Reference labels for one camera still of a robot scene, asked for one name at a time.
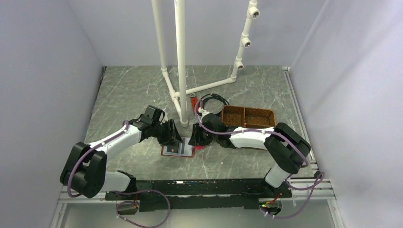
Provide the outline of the red card holder wallet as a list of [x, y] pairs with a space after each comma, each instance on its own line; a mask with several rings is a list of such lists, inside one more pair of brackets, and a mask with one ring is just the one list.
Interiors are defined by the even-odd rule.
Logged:
[[203, 150], [205, 148], [205, 146], [189, 145], [190, 137], [183, 137], [182, 140], [183, 142], [178, 143], [176, 146], [163, 146], [161, 149], [161, 155], [192, 158], [195, 156], [197, 150]]

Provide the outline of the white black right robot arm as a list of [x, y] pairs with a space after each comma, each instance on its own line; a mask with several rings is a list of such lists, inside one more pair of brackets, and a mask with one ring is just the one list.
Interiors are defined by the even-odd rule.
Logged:
[[265, 174], [262, 192], [274, 197], [287, 178], [309, 165], [310, 144], [285, 123], [269, 128], [227, 127], [216, 115], [207, 112], [195, 114], [196, 125], [191, 145], [215, 141], [223, 148], [252, 148], [266, 150], [275, 164]]

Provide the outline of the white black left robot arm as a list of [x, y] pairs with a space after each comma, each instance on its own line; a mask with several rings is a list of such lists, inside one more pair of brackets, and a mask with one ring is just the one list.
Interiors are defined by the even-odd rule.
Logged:
[[161, 146], [176, 146], [183, 142], [172, 119], [166, 122], [132, 119], [124, 121], [117, 132], [86, 144], [76, 143], [60, 175], [71, 198], [92, 198], [102, 191], [117, 192], [129, 200], [136, 195], [136, 178], [124, 171], [110, 172], [107, 163], [119, 153], [150, 137]]

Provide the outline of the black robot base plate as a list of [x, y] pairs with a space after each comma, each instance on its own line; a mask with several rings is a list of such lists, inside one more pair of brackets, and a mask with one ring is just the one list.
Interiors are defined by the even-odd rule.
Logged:
[[123, 194], [110, 191], [107, 201], [139, 202], [140, 212], [166, 209], [243, 208], [258, 209], [259, 204], [274, 198], [291, 198], [289, 187], [282, 183], [272, 188], [261, 178], [214, 180], [138, 180]]

